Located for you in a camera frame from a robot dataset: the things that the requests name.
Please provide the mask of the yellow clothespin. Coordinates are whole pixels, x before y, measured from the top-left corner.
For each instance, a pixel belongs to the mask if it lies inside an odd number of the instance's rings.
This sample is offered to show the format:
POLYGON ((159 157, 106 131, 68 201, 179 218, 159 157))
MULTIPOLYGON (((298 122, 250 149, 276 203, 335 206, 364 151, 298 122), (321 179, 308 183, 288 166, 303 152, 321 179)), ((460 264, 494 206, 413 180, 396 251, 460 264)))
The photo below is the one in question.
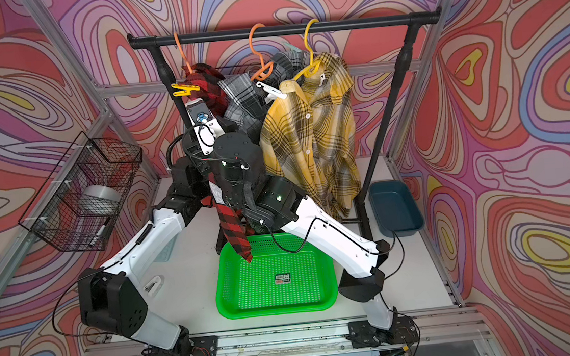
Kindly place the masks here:
POLYGON ((171 84, 171 88, 173 89, 173 96, 174 97, 189 97, 192 93, 200 92, 200 86, 192 85, 192 84, 171 84))

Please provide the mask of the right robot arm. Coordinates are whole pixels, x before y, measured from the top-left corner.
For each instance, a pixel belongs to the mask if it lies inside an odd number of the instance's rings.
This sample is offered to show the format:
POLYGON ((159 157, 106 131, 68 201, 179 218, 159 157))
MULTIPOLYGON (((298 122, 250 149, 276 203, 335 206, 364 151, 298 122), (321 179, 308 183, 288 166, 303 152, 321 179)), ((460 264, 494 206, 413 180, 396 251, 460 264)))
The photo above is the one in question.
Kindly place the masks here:
POLYGON ((211 158, 214 194, 226 206, 252 227, 295 235, 330 256, 343 268, 340 294, 362 305, 372 328, 390 333, 394 315, 381 300, 385 273, 380 266, 392 245, 355 234, 295 183, 267 174, 262 150, 244 134, 219 136, 211 158))

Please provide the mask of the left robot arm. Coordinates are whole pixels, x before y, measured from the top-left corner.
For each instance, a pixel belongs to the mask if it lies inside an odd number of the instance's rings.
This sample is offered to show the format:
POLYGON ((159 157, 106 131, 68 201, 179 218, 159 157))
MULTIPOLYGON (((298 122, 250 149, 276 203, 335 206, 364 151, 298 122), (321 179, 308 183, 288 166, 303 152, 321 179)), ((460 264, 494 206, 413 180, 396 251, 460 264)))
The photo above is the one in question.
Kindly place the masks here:
POLYGON ((100 268, 81 272, 79 309, 87 326, 148 344, 165 356, 192 356, 194 343, 187 328, 150 311, 141 283, 144 273, 209 196, 206 181, 190 157, 183 156, 168 168, 173 184, 153 207, 145 226, 100 268))

